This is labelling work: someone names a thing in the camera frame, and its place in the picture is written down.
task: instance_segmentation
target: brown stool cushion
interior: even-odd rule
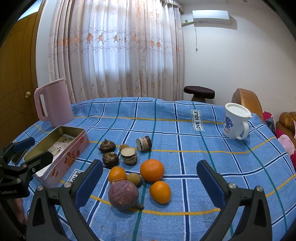
[[[214,99],[215,91],[201,86],[185,86],[184,92],[197,98]]]

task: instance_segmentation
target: brown armchair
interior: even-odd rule
[[[279,121],[276,123],[276,128],[284,132],[293,142],[296,147],[295,126],[294,120],[296,120],[296,112],[284,112],[280,115]]]
[[[237,89],[232,96],[232,103],[240,104],[249,109],[250,112],[256,113],[263,122],[262,107],[257,95],[253,91]]]

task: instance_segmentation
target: mug lid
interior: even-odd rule
[[[251,118],[252,114],[251,112],[244,106],[236,103],[227,103],[225,105],[225,108],[231,112],[232,114],[239,116],[239,117],[246,117]]]

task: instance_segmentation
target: door knob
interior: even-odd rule
[[[31,96],[31,93],[28,91],[28,92],[26,93],[26,98],[30,98],[30,96]]]

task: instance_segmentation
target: leather sofa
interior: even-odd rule
[[[296,147],[294,120],[296,120],[296,112],[283,112],[276,123],[276,128],[284,132]]]

